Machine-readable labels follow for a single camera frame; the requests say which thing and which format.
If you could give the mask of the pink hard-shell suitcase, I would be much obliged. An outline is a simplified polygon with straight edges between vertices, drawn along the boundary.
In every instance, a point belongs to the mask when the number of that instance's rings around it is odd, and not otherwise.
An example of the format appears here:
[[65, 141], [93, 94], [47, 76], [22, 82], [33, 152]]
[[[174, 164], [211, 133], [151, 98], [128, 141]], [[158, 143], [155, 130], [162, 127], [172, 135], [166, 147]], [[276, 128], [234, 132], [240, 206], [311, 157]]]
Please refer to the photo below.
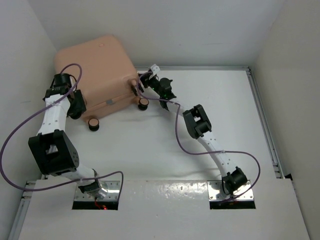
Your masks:
[[74, 77], [82, 69], [77, 90], [81, 90], [86, 111], [81, 119], [95, 132], [99, 120], [131, 104], [145, 111], [149, 101], [137, 93], [138, 72], [121, 42], [105, 35], [59, 50], [54, 57], [57, 73]]

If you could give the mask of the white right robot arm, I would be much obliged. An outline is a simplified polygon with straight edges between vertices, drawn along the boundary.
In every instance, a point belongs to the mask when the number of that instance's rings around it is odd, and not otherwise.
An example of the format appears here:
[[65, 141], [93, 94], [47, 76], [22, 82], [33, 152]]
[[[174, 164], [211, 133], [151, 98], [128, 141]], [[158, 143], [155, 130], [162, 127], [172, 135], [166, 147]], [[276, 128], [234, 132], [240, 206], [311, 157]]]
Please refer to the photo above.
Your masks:
[[177, 97], [172, 92], [171, 79], [158, 79], [151, 72], [139, 73], [138, 92], [150, 87], [159, 98], [160, 106], [168, 112], [175, 112], [176, 117], [183, 117], [186, 129], [191, 138], [197, 140], [205, 149], [206, 154], [215, 162], [221, 175], [221, 191], [229, 200], [234, 200], [236, 191], [244, 186], [248, 179], [244, 172], [227, 155], [226, 151], [218, 144], [212, 132], [212, 124], [202, 105], [198, 104], [191, 109], [185, 109], [176, 101]]

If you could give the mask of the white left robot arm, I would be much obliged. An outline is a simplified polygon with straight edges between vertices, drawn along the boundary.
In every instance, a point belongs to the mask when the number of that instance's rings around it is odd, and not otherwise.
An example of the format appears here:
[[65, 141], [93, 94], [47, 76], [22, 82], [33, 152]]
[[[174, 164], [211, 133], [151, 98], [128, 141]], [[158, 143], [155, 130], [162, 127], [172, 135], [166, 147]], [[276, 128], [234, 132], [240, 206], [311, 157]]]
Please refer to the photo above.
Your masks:
[[79, 119], [86, 111], [80, 90], [64, 95], [73, 87], [76, 79], [68, 73], [56, 74], [44, 101], [47, 110], [36, 136], [30, 137], [28, 146], [43, 175], [60, 176], [76, 180], [83, 194], [97, 199], [101, 195], [101, 184], [97, 172], [80, 164], [79, 154], [65, 133], [68, 117]]

